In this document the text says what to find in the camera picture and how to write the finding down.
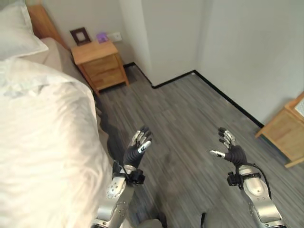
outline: wooden cabinet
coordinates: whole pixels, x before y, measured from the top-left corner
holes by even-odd
[[[304,99],[304,92],[295,100],[287,103],[284,108],[257,134],[264,135],[280,151],[282,151],[290,163],[289,168],[300,162],[304,162],[304,117],[296,110],[295,106]]]
[[[129,85],[123,64],[111,41],[99,44],[97,41],[72,48],[76,65],[93,88],[99,90],[125,82]]]

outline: picture frame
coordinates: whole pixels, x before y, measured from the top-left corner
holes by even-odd
[[[85,27],[77,28],[70,31],[74,41],[76,42],[77,46],[84,45],[91,42],[91,39],[86,32]]]

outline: white duvet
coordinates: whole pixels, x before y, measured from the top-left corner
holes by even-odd
[[[90,227],[111,181],[90,89],[10,59],[0,62],[0,110],[0,227]]]

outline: white wall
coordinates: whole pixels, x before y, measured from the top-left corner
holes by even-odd
[[[133,48],[134,61],[150,78],[152,75],[151,56],[142,0],[120,0],[120,5],[128,39]]]
[[[118,0],[42,0],[42,4],[68,46],[76,45],[69,31],[79,27],[85,27],[92,40],[101,31],[120,32],[123,40],[114,44],[124,63],[133,62]]]
[[[205,0],[197,70],[266,124],[304,90],[303,0]]]
[[[154,86],[195,69],[202,2],[142,0]]]

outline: black robotic glove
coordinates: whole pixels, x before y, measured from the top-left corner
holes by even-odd
[[[224,158],[229,162],[232,162],[235,167],[247,164],[247,158],[244,150],[241,146],[235,145],[236,139],[234,135],[231,134],[230,131],[222,127],[218,129],[218,134],[220,136],[219,141],[227,147],[228,153],[222,153],[214,150],[211,150],[210,153],[215,156]]]
[[[127,150],[123,156],[123,165],[131,165],[138,168],[144,152],[152,143],[151,131],[148,127],[143,126],[133,136]]]

